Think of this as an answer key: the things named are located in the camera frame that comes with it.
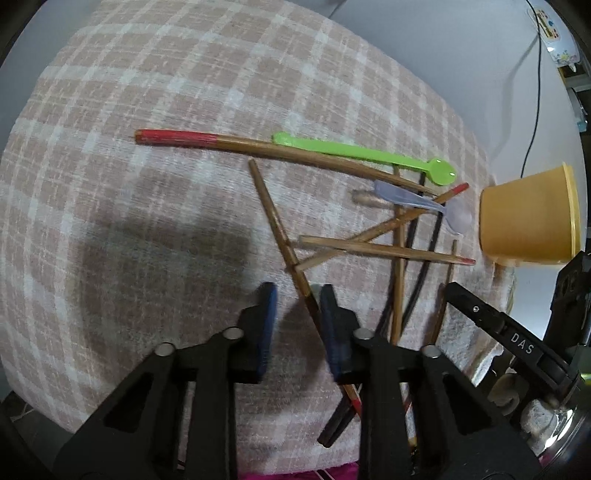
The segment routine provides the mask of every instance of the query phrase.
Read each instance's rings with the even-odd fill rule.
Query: wooden chopstick
[[[340,238],[325,238],[323,236],[300,235],[298,243],[304,247],[320,246],[345,250],[349,253],[381,258],[408,258],[409,260],[429,260],[438,263],[455,263],[459,265],[475,265],[473,258],[458,257],[457,255],[439,254],[428,250],[414,248],[393,247],[390,245],[371,244],[355,240],[341,240]]]
[[[461,183],[452,188],[451,190],[448,190],[447,192],[441,194],[439,197],[434,198],[433,201],[437,203],[445,203],[446,201],[460,194],[464,190],[467,190],[468,188],[469,185],[467,183]],[[383,235],[389,232],[390,230],[395,229],[399,225],[403,225],[405,223],[410,222],[411,220],[414,220],[415,218],[419,217],[420,215],[428,211],[429,210],[425,210],[423,208],[408,209],[399,218],[391,218],[390,220],[386,220],[385,222],[379,223],[371,228],[368,228],[367,230],[364,230],[361,233],[358,233],[357,235],[348,238],[348,240],[354,240],[358,242],[369,242],[374,238],[377,238],[380,235]],[[327,252],[319,252],[315,255],[312,255],[302,260],[299,264],[295,266],[295,269],[297,271],[304,271],[308,268],[320,265],[321,263],[324,263],[327,260],[330,260],[331,258],[338,257],[339,255],[344,254],[345,252],[342,250],[330,250]]]
[[[395,175],[400,175],[400,171],[395,166],[392,168]],[[394,218],[400,217],[404,214],[404,209],[400,205],[396,205],[394,209]],[[404,224],[400,225],[392,233],[392,246],[404,247],[406,235],[404,234]],[[392,322],[390,324],[390,344],[398,345],[400,337],[402,336],[402,303],[404,302],[404,260],[402,258],[395,258],[392,260]]]
[[[368,167],[358,161],[302,150],[301,148],[276,145],[272,142],[232,135],[207,134],[178,130],[142,129],[135,131],[135,142],[143,145],[167,145],[169,147],[200,147],[226,150],[262,158],[274,158],[325,170],[339,171],[368,180],[383,180],[418,192],[435,194],[433,189],[391,173]]]
[[[457,254],[457,240],[452,242],[452,255]],[[443,286],[447,285],[449,282],[453,281],[453,273],[454,273],[454,265],[449,264],[447,267],[447,275],[445,279],[445,283]],[[443,319],[445,317],[445,310],[447,306],[447,302],[443,295],[441,295],[441,303],[439,304],[439,308],[437,309],[437,314],[435,316],[435,325],[433,327],[433,331],[431,333],[430,341],[427,344],[432,343],[435,345],[437,342],[437,338],[439,337],[439,332],[441,332],[441,327],[443,326]]]
[[[396,205],[392,202],[378,197],[374,192],[369,190],[354,190],[351,192],[351,200],[353,203],[370,208],[381,208],[383,210],[396,210]]]
[[[310,317],[312,317],[312,321],[314,322],[314,326],[316,327],[318,334],[320,334],[320,309],[318,307],[318,303],[314,298],[310,284],[308,283],[304,273],[298,272],[294,268],[294,266],[298,263],[297,256],[295,255],[296,252],[294,252],[290,245],[285,228],[281,223],[279,212],[277,212],[277,208],[275,208],[275,204],[273,204],[273,200],[271,199],[269,190],[267,190],[267,186],[265,185],[265,181],[262,178],[261,172],[258,169],[256,162],[252,158],[248,161],[248,168],[251,171],[252,181],[255,184],[256,192],[258,193],[263,210],[265,210],[265,214],[269,220],[269,226],[271,227],[271,231],[275,237],[275,242],[277,243],[277,247],[279,247],[279,251],[283,256],[283,260],[285,261],[285,266],[291,274],[291,279],[293,280],[294,286],[296,287],[295,289],[300,294],[300,297],[304,300],[304,304],[308,309]],[[351,404],[357,412],[357,415],[361,417],[361,399],[359,398],[356,388],[353,385],[343,385],[341,386],[341,390],[345,395],[347,395],[347,397],[349,397]]]

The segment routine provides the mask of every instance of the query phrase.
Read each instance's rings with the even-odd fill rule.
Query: yellow plastic cup
[[[564,163],[480,196],[480,247],[501,265],[567,263],[580,250],[580,224],[573,169]]]

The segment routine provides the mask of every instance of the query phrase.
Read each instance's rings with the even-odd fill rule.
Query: plaid tablecloth
[[[272,361],[238,386],[241,471],[288,472],[357,458],[357,420],[329,450],[316,437],[340,398],[312,322],[284,272],[241,155],[134,144],[137,128],[267,140],[278,130],[454,164],[475,227],[456,278],[502,306],[511,277],[478,245],[485,155],[421,80],[330,20],[280,0],[104,0],[39,78],[0,163],[2,363],[14,390],[76,430],[157,344],[232,325],[262,281],[280,293]],[[264,160],[290,235],[346,237],[388,212],[350,199],[367,181]],[[426,248],[433,216],[421,220]],[[450,249],[444,234],[438,250]],[[409,263],[407,295],[419,263]],[[309,271],[375,327],[388,261],[344,256]],[[446,267],[432,265],[402,344],[419,347]],[[472,378],[496,344],[457,313],[442,348]]]

